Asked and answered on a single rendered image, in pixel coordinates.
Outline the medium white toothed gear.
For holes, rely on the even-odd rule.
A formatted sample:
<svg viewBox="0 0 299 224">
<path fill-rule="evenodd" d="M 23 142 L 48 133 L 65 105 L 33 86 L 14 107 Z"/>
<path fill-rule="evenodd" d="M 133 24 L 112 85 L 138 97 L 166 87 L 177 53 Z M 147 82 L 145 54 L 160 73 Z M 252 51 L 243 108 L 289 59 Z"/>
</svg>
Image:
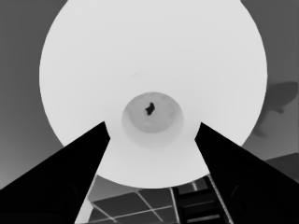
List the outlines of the medium white toothed gear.
<svg viewBox="0 0 299 224">
<path fill-rule="evenodd" d="M 133 126 L 142 133 L 162 133 L 175 123 L 178 104 L 159 92 L 142 93 L 125 107 Z"/>
</svg>

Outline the large thick white disc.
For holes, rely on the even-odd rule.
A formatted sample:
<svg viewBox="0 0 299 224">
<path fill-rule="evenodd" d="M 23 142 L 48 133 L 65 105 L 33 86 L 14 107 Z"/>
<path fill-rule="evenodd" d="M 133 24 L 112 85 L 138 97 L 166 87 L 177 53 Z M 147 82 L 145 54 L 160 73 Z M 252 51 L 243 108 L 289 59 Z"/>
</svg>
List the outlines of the large thick white disc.
<svg viewBox="0 0 299 224">
<path fill-rule="evenodd" d="M 104 122 L 110 137 L 97 173 L 145 189 L 207 174 L 195 142 L 202 123 L 238 145 L 263 107 L 267 62 L 241 0 L 68 0 L 42 49 L 39 87 L 50 126 L 69 144 Z M 125 112 L 159 92 L 175 123 L 142 133 Z"/>
</svg>

